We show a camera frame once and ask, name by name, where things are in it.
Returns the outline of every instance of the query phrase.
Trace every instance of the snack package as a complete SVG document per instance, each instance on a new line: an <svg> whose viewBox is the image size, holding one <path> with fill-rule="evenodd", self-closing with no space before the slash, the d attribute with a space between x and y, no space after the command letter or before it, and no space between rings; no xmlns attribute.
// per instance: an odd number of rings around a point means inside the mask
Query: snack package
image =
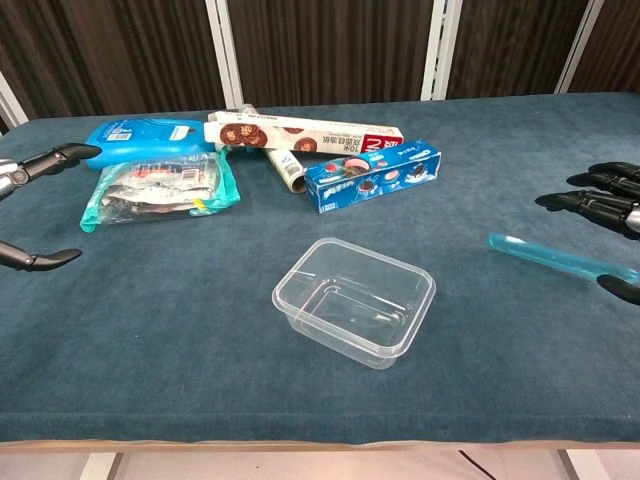
<svg viewBox="0 0 640 480"><path fill-rule="evenodd" d="M240 201L227 151L194 153L105 167L80 228L211 215Z"/></svg>
<svg viewBox="0 0 640 480"><path fill-rule="evenodd" d="M433 181L440 151L424 140L317 163L305 172L307 194L319 213Z"/></svg>

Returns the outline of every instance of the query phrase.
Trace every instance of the black cable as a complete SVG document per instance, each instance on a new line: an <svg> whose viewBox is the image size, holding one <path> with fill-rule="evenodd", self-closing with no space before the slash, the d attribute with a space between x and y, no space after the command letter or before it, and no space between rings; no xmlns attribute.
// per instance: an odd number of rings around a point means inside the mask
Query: black cable
<svg viewBox="0 0 640 480"><path fill-rule="evenodd" d="M481 465L479 465L473 458L471 458L469 455L467 455L465 453L464 450L458 450L458 453L460 455L462 455L471 465L473 465L474 467L476 467L478 470L480 470L482 473L484 473L487 478L490 478L491 480L497 480L496 477L494 477L493 475L491 475L489 472L487 472L484 468L482 468Z"/></svg>

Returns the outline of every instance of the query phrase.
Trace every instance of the blue tablecloth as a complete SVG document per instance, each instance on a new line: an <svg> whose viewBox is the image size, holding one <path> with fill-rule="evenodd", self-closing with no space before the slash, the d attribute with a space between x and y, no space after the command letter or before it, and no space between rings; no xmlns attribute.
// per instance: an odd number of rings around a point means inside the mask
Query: blue tablecloth
<svg viewBox="0 0 640 480"><path fill-rule="evenodd" d="M397 125L442 150L440 176L319 215L261 152L237 152L238 205L90 235L78 222L95 172L17 191L0 205L0 238L84 255L52 272L0 269L0 441L640 440L640 308L486 246L497 231L637 267L636 243L534 199L575 189L565 178L596 162L640 164L640 95L264 112ZM29 122L0 140L0 158L82 142L106 119ZM295 333L271 303L326 236L438 284L388 370Z"/></svg>

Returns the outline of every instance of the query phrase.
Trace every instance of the blue plastic bottle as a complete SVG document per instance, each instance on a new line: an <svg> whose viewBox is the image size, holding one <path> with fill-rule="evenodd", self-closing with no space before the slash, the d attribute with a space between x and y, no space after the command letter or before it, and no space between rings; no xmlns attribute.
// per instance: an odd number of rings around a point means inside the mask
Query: blue plastic bottle
<svg viewBox="0 0 640 480"><path fill-rule="evenodd" d="M211 152L204 141L204 123L172 118L129 118L100 125L87 143L102 153L86 161L92 170L108 165L172 155Z"/></svg>

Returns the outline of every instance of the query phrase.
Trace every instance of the oreo box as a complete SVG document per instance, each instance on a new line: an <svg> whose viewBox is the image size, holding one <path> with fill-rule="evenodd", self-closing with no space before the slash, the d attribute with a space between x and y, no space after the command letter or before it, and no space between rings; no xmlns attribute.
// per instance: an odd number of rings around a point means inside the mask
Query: oreo box
<svg viewBox="0 0 640 480"><path fill-rule="evenodd" d="M307 194L324 213L435 180L440 151L424 140L307 168Z"/></svg>

